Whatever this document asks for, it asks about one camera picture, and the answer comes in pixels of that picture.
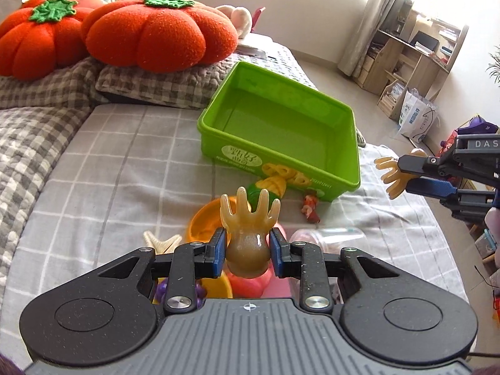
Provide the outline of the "person's right hand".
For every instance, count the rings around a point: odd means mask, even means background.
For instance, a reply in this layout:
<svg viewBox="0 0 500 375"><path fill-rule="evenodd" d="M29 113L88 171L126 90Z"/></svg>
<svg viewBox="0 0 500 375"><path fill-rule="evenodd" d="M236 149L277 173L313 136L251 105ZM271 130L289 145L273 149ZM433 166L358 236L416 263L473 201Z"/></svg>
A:
<svg viewBox="0 0 500 375"><path fill-rule="evenodd" d="M497 268L500 268L500 209L492 207L485 217L485 224L490 236L495 241L497 248L494 254L494 262Z"/></svg>

